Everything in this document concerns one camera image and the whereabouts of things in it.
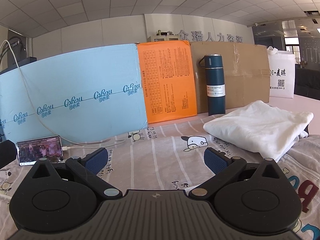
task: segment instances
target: phone screen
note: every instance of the phone screen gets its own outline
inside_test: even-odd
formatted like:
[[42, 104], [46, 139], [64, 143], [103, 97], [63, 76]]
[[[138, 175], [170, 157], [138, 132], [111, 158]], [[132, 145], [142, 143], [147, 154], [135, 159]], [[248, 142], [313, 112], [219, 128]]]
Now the phone screen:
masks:
[[19, 165], [33, 165], [45, 157], [52, 163], [63, 160], [59, 136], [17, 142]]

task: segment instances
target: vacuum bottle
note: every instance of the vacuum bottle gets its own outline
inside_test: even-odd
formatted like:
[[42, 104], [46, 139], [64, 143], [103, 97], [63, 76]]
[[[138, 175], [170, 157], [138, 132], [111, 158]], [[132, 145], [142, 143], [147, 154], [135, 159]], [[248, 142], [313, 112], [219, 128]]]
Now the vacuum bottle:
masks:
[[207, 82], [208, 115], [226, 113], [226, 92], [222, 56], [220, 54], [205, 55], [205, 79]]

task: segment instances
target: bottle label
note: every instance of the bottle label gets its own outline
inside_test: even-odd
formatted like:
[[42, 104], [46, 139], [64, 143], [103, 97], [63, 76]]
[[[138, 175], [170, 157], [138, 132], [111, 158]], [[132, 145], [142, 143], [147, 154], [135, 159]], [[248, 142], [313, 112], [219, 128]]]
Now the bottle label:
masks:
[[226, 95], [226, 90], [224, 85], [219, 86], [208, 86], [207, 85], [207, 95], [209, 97], [223, 97]]

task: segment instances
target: folded cloth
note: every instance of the folded cloth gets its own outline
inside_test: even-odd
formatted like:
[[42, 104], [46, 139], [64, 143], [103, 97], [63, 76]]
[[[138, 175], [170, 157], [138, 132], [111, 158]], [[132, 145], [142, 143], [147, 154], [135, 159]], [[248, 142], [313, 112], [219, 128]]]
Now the folded cloth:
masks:
[[226, 142], [276, 162], [299, 141], [313, 113], [289, 112], [255, 101], [204, 124], [204, 130]]

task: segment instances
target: qr code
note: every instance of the qr code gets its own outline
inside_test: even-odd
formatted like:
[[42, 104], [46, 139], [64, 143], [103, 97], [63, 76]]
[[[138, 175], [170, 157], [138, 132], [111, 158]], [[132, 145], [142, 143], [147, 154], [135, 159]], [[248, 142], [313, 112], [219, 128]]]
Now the qr code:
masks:
[[278, 79], [278, 87], [284, 87], [284, 79]]

